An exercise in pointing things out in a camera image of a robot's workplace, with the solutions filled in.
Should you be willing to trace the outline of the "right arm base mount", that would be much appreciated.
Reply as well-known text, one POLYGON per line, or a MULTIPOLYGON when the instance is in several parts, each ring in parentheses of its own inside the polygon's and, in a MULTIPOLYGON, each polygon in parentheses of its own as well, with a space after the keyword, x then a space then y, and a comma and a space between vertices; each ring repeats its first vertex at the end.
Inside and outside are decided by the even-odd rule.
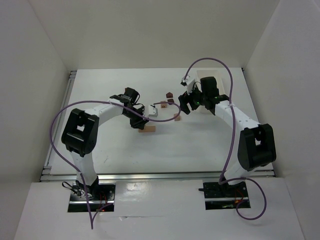
POLYGON ((220 185, 218 182, 204 182, 198 189, 204 195, 206 210, 248 209, 251 207, 245 182, 236 185, 227 183, 220 185))

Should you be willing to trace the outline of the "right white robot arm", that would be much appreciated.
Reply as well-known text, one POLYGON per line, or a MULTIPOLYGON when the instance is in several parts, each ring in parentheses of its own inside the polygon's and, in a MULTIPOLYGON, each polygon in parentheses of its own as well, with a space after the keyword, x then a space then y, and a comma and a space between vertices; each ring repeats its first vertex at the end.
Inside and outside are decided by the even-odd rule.
POLYGON ((178 97, 180 109, 185 114, 204 107, 223 120, 232 129, 231 150, 223 167, 219 184, 235 186, 245 181, 256 168, 276 160, 273 128, 251 119, 236 107, 229 96, 223 94, 213 76, 196 80, 186 76, 181 80, 186 91, 178 97))

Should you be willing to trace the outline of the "white plastic bin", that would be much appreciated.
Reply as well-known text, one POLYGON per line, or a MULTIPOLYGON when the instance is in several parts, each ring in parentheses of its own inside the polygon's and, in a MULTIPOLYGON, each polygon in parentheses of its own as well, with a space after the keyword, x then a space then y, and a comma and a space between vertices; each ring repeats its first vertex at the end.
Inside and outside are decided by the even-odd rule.
POLYGON ((224 84, 222 81, 222 76, 218 70, 197 70, 196 74, 197 74, 198 80, 205 77, 214 77, 217 82, 217 88, 219 90, 219 94, 220 95, 226 94, 224 84))

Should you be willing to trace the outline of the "long light wood block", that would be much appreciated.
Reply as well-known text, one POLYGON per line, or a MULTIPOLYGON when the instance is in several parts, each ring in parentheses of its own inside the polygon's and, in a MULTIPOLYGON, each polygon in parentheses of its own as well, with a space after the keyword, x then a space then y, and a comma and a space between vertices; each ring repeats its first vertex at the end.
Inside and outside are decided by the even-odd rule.
POLYGON ((156 131, 156 126, 145 125, 143 129, 138 129, 139 133, 154 133, 156 131))

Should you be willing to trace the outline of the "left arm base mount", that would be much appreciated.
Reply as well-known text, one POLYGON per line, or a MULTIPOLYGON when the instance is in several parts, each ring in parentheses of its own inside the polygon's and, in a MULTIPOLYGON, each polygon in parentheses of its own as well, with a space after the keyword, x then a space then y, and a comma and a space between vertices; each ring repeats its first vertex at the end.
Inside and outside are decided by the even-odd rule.
MULTIPOLYGON (((70 190, 68 213, 87 213, 87 201, 85 190, 79 188, 75 183, 70 184, 63 181, 64 188, 70 190)), ((113 212, 115 208, 115 184, 102 184, 97 193, 88 193, 88 202, 92 212, 113 212)))

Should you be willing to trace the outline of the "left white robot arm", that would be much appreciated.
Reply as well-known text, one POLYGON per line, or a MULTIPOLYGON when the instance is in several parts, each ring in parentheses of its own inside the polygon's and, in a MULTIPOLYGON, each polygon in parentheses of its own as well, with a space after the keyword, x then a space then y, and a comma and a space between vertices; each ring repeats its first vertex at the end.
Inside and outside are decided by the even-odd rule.
POLYGON ((135 108, 139 98, 140 94, 136 90, 127 87, 123 94, 111 96, 108 103, 87 110, 75 108, 70 112, 61 141, 70 152, 73 164, 80 170, 76 178, 77 186, 82 190, 87 188, 87 193, 95 198, 102 193, 92 157, 99 126, 124 115, 129 118, 133 129, 143 130, 149 121, 142 118, 144 106, 135 108))

